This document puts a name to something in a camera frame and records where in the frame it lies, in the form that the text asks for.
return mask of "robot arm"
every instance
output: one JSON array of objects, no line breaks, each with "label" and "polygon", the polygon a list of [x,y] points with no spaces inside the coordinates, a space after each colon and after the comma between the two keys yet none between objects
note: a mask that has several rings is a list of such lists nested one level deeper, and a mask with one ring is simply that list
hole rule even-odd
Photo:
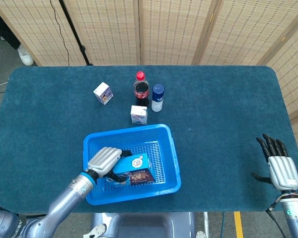
[{"label": "robot arm", "polygon": [[68,187],[50,204],[46,216],[28,219],[20,223],[16,214],[0,211],[0,238],[51,238],[58,225],[83,201],[96,186],[98,178],[110,177],[122,182],[126,178],[116,176],[112,169],[121,157],[130,156],[130,151],[117,148],[102,148],[89,162],[88,169],[80,173]]},{"label": "robot arm", "polygon": [[256,138],[260,143],[270,171],[270,178],[253,177],[261,182],[270,183],[281,192],[275,202],[266,210],[268,215],[275,221],[271,211],[278,202],[281,203],[293,238],[298,238],[298,173],[294,161],[288,156],[287,150],[280,140],[274,140],[263,134],[266,143],[261,138]]}]

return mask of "soda bottle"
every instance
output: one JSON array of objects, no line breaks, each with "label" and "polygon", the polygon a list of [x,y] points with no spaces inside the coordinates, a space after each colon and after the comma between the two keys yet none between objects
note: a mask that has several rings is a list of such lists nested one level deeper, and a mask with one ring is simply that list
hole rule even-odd
[{"label": "soda bottle", "polygon": [[136,96],[136,106],[149,106],[149,84],[145,80],[145,73],[137,72],[136,81],[134,83],[134,92]]}]

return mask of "small white box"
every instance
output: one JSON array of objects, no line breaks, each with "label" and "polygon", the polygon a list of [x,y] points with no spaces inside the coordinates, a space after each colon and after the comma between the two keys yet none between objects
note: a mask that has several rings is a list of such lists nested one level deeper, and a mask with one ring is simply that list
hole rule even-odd
[{"label": "small white box", "polygon": [[135,124],[147,124],[147,107],[131,106],[131,120]]},{"label": "small white box", "polygon": [[95,90],[94,94],[96,98],[104,105],[106,105],[109,100],[114,96],[110,87],[102,82]]}]

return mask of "blue plastic basket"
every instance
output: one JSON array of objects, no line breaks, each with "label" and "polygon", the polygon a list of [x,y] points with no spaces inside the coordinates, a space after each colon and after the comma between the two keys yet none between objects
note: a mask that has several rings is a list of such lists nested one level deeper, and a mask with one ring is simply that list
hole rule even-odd
[{"label": "blue plastic basket", "polygon": [[180,170],[170,128],[164,124],[139,126],[88,135],[84,140],[83,166],[104,146],[147,153],[155,169],[155,182],[114,187],[99,179],[86,200],[91,205],[121,202],[173,193],[181,186]]}]

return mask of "gray carpet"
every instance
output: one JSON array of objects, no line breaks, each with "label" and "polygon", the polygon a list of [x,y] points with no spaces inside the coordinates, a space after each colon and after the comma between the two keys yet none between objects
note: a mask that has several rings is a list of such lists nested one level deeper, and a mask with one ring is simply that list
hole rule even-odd
[{"label": "gray carpet", "polygon": [[[18,53],[7,42],[0,41],[0,84],[8,80],[11,72],[19,66],[23,66]],[[3,93],[0,93],[0,104]],[[290,237],[284,215],[281,212],[274,213],[287,237]],[[274,222],[265,212],[243,212],[241,214],[243,234],[245,238],[280,238],[281,233]],[[210,237],[220,238],[222,229],[222,213],[209,213]],[[71,214],[58,227],[54,237],[56,238],[81,238],[90,231],[91,214]],[[197,229],[204,230],[203,216],[197,213]],[[225,213],[224,237],[235,238],[235,223],[232,212]]]}]

